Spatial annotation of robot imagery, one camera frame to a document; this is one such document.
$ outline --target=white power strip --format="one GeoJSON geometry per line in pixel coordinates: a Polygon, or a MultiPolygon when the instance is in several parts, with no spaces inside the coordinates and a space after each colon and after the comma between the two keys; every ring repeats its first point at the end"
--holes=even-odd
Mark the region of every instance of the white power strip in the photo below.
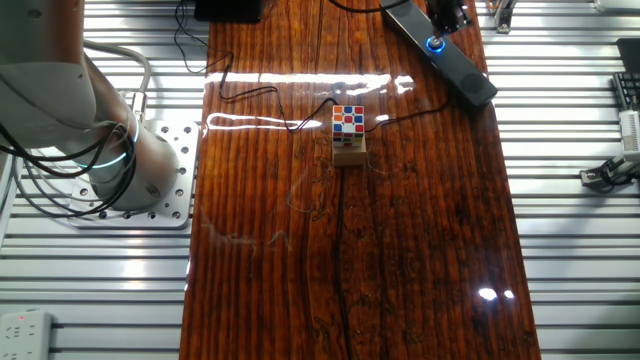
{"type": "Polygon", "coordinates": [[[0,318],[0,360],[47,360],[51,315],[34,310],[0,318]]]}

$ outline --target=white cable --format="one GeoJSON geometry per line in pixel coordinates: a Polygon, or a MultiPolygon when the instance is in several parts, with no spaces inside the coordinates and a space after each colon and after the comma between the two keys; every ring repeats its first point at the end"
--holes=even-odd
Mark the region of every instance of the white cable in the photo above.
{"type": "Polygon", "coordinates": [[[102,44],[90,40],[84,40],[84,47],[110,54],[128,56],[137,60],[144,67],[144,76],[142,77],[142,84],[140,84],[140,92],[147,92],[147,89],[149,88],[149,81],[151,80],[151,64],[149,63],[149,60],[144,57],[144,55],[140,54],[137,51],[126,49],[120,46],[102,44]]]}

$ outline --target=varnished wood surface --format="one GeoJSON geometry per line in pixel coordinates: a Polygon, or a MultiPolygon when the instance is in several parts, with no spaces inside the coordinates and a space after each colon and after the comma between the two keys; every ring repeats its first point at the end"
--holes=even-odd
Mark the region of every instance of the varnished wood surface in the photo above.
{"type": "MultiPolygon", "coordinates": [[[[451,38],[486,71],[477,25],[451,38]]],[[[210,44],[236,55],[227,95],[275,85],[293,119],[333,96],[364,105],[370,128],[446,99],[380,14],[325,0],[271,1],[257,25],[213,25],[210,44]]],[[[381,126],[367,165],[333,168],[329,107],[290,135],[273,93],[221,101],[221,69],[205,95],[181,359],[540,358],[492,109],[381,126]]]]}

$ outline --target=metal bracket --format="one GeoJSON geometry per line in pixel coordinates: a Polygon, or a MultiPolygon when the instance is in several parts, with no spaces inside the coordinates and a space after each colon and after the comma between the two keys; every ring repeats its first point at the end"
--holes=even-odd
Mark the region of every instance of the metal bracket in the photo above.
{"type": "MultiPolygon", "coordinates": [[[[191,209],[191,194],[195,183],[195,165],[198,153],[199,127],[195,123],[176,121],[147,121],[152,133],[164,138],[178,156],[178,176],[167,195],[152,208],[139,211],[106,210],[82,218],[71,218],[69,223],[80,229],[179,229],[187,226],[191,209]]],[[[76,179],[73,196],[96,198],[86,182],[76,179]]],[[[96,204],[72,200],[71,207],[89,210],[96,204]]]]}
{"type": "Polygon", "coordinates": [[[498,34],[508,34],[511,32],[511,17],[513,16],[513,8],[517,2],[518,0],[502,0],[498,9],[488,9],[494,14],[498,34]]]}

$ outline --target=mounting plate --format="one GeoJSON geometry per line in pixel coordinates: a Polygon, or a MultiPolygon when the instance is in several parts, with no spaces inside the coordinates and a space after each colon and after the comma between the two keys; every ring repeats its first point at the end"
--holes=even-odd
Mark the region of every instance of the mounting plate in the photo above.
{"type": "MultiPolygon", "coordinates": [[[[175,121],[146,121],[146,128],[164,138],[178,157],[178,176],[167,195],[158,204],[146,211],[116,211],[107,209],[100,214],[70,218],[69,223],[80,229],[179,229],[187,226],[191,209],[191,194],[195,182],[195,165],[198,154],[200,128],[196,123],[175,121]]],[[[76,179],[73,196],[96,198],[91,186],[76,179]]],[[[96,203],[71,201],[71,207],[89,210],[96,203]]]]}

